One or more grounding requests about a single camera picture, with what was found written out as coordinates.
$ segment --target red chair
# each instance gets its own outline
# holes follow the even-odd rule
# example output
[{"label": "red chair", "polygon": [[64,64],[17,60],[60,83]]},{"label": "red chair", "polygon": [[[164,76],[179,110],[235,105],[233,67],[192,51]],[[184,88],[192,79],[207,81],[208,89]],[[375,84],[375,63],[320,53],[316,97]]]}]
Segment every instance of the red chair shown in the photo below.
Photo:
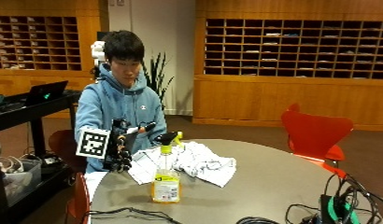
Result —
[{"label": "red chair", "polygon": [[[299,104],[292,104],[287,110],[291,110],[291,111],[300,111],[300,105]],[[349,126],[351,126],[351,131],[353,129],[353,123],[351,122],[349,123]],[[289,135],[288,135],[288,147],[291,149],[291,151],[295,150],[295,147],[293,147],[293,143],[292,143],[292,140],[289,138]],[[343,150],[341,148],[339,147],[339,145],[332,145],[329,147],[329,150],[327,151],[327,154],[325,154],[325,159],[332,161],[333,165],[337,167],[337,162],[339,161],[344,161],[344,154],[343,154]]]},{"label": "red chair", "polygon": [[77,156],[77,142],[72,130],[58,130],[48,137],[48,145],[54,154],[62,159],[73,173],[84,173],[86,167],[85,157]]},{"label": "red chair", "polygon": [[66,202],[64,223],[66,223],[68,215],[70,215],[74,219],[73,223],[86,224],[88,223],[86,212],[89,211],[90,203],[89,203],[88,188],[81,172],[76,173],[76,183],[73,190],[74,191],[72,199]]},{"label": "red chair", "polygon": [[344,172],[325,164],[329,148],[351,132],[353,123],[345,118],[332,118],[285,110],[283,126],[292,140],[293,155],[305,158],[344,177]]}]

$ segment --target potted plant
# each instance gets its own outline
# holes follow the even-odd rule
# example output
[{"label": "potted plant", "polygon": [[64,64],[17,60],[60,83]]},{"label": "potted plant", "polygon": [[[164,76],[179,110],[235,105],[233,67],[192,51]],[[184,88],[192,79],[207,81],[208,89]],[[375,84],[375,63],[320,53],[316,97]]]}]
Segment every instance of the potted plant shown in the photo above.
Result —
[{"label": "potted plant", "polygon": [[165,56],[165,52],[161,55],[161,53],[159,52],[151,59],[151,70],[148,71],[148,68],[144,64],[144,62],[141,62],[141,66],[142,66],[142,72],[144,72],[144,76],[147,79],[147,86],[152,88],[152,90],[155,91],[155,93],[157,94],[159,97],[159,101],[163,105],[163,109],[164,109],[164,104],[163,104],[163,99],[165,96],[165,91],[168,89],[168,86],[173,80],[173,77],[169,78],[168,83],[164,84],[164,77],[165,77],[165,73],[164,73],[164,67],[167,65],[167,56]]}]

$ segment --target black hair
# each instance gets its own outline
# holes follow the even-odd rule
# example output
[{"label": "black hair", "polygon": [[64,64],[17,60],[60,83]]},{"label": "black hair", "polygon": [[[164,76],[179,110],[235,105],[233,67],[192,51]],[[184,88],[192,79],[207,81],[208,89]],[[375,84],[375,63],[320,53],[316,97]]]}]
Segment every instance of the black hair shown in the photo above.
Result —
[{"label": "black hair", "polygon": [[144,45],[130,31],[120,30],[109,32],[104,38],[102,52],[108,62],[112,62],[113,57],[118,60],[134,60],[142,62]]}]

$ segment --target bottle label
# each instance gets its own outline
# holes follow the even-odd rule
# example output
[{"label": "bottle label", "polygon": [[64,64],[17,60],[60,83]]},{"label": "bottle label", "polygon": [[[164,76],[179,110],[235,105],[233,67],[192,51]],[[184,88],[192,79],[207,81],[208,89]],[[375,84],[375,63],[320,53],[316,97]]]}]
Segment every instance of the bottle label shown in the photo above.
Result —
[{"label": "bottle label", "polygon": [[179,202],[179,178],[175,176],[155,176],[155,201]]}]

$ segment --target round table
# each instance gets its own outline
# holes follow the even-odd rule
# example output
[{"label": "round table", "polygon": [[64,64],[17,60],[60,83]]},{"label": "round table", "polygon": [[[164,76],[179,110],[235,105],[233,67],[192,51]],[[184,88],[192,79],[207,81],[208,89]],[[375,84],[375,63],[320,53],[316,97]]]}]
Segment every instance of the round table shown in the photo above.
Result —
[{"label": "round table", "polygon": [[[121,207],[164,212],[181,223],[236,223],[243,217],[264,217],[284,223],[291,204],[319,207],[319,196],[332,175],[312,162],[276,148],[221,139],[195,139],[220,157],[235,158],[236,172],[220,188],[209,182],[181,174],[180,203],[153,203],[151,184],[138,185],[126,173],[109,173],[94,192],[90,210],[109,211]],[[335,195],[337,179],[329,182],[327,194]],[[359,207],[369,208],[360,200]],[[92,223],[152,223],[133,218],[136,213],[92,216]],[[288,213],[292,223],[311,214],[293,207]]]}]

